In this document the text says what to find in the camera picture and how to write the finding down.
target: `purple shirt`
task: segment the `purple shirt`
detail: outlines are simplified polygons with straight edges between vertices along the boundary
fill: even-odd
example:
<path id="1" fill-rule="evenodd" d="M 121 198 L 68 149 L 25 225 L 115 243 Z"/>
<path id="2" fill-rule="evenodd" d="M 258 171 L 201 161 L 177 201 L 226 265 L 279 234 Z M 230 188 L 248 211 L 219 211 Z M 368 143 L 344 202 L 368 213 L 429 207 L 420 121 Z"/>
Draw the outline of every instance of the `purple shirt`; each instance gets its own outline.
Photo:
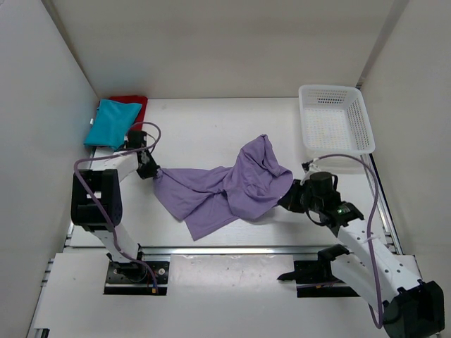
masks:
<path id="1" fill-rule="evenodd" d="M 161 169 L 154 193 L 197 240 L 238 218 L 255 220 L 277 205 L 293 181 L 266 135 L 244 145 L 231 168 Z"/>

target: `white table surface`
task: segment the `white table surface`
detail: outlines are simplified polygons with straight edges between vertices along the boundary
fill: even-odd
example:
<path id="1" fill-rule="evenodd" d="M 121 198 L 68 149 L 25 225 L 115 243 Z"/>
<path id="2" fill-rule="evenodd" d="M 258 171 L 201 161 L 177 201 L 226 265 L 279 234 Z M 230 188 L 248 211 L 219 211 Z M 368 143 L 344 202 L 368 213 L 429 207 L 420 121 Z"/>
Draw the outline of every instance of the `white table surface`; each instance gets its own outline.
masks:
<path id="1" fill-rule="evenodd" d="M 296 178 L 303 177 L 301 163 L 309 159 L 302 144 L 297 98 L 149 100 L 145 120 L 163 131 L 153 156 L 164 168 L 232 166 L 240 148 L 261 134 L 268 135 L 278 162 Z M 150 126 L 144 129 L 156 134 Z M 338 177 L 342 199 L 367 217 L 373 196 L 365 174 Z M 194 242 L 185 223 L 170 215 L 152 189 L 152 180 L 142 181 L 135 174 L 121 182 L 123 224 L 142 246 L 325 246 L 337 242 L 327 228 L 281 207 L 254 223 L 236 220 Z M 373 231 L 385 241 L 379 214 Z M 70 245 L 102 246 L 81 227 L 75 227 Z"/>
<path id="2" fill-rule="evenodd" d="M 167 296 L 103 295 L 107 266 L 102 253 L 57 254 L 33 327 L 49 338 L 387 337 L 363 299 L 298 299 L 278 282 L 292 256 L 171 256 Z"/>

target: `white basket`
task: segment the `white basket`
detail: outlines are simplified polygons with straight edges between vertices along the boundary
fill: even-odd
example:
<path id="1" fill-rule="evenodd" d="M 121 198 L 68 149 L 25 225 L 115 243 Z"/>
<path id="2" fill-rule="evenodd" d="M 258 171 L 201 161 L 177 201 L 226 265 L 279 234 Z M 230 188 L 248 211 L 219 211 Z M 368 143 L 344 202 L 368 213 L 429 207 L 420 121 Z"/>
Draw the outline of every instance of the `white basket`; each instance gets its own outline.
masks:
<path id="1" fill-rule="evenodd" d="M 299 107 L 302 138 L 312 158 L 334 153 L 359 156 L 374 151 L 373 132 L 358 89 L 305 85 L 299 88 Z"/>

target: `teal cloth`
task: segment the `teal cloth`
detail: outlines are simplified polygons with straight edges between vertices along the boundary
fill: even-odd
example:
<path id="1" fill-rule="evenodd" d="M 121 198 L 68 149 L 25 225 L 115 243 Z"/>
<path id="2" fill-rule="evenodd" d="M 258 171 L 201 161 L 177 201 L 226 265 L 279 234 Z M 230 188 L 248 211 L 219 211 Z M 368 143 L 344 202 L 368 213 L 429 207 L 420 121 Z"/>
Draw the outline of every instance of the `teal cloth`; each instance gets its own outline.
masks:
<path id="1" fill-rule="evenodd" d="M 142 104 L 122 104 L 100 100 L 94 124 L 85 140 L 85 146 L 109 146 L 116 150 L 124 143 L 125 133 L 135 121 Z"/>

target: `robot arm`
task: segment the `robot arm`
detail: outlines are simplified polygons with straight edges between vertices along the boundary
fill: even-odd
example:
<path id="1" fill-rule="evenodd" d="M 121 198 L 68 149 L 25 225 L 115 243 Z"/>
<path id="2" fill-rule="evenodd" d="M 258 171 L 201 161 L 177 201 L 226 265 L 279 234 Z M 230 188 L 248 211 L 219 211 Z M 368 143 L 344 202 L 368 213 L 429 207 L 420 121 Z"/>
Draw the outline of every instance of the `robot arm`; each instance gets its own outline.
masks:
<path id="1" fill-rule="evenodd" d="M 327 172 L 313 173 L 278 202 L 296 213 L 306 213 L 315 224 L 328 227 L 349 249 L 337 244 L 320 251 L 319 265 L 325 275 L 349 285 L 372 307 L 378 307 L 376 288 L 381 290 L 383 326 L 390 337 L 428 337 L 445 327 L 443 291 L 434 282 L 405 268 L 377 237 L 367 237 L 362 213 L 342 201 L 337 192 L 338 178 Z M 310 212 L 319 214 L 319 222 Z M 379 284 L 375 284 L 369 241 L 372 241 Z M 293 280 L 299 273 L 287 273 L 279 280 Z"/>
<path id="2" fill-rule="evenodd" d="M 147 134 L 142 131 L 130 131 L 124 148 L 114 154 L 120 155 L 132 149 L 146 146 Z M 140 245 L 128 234 L 122 224 L 122 199 L 119 184 L 130 173 L 137 172 L 142 179 L 155 177 L 159 166 L 148 150 L 142 150 L 124 156 L 92 162 L 89 170 L 80 170 L 83 180 L 94 192 L 113 223 L 113 229 L 106 222 L 91 196 L 87 194 L 79 179 L 74 175 L 70 215 L 75 225 L 83 227 L 100 239 L 109 251 L 108 257 L 116 273 L 129 280 L 138 280 L 145 275 L 142 265 L 130 261 L 126 256 L 142 260 Z"/>

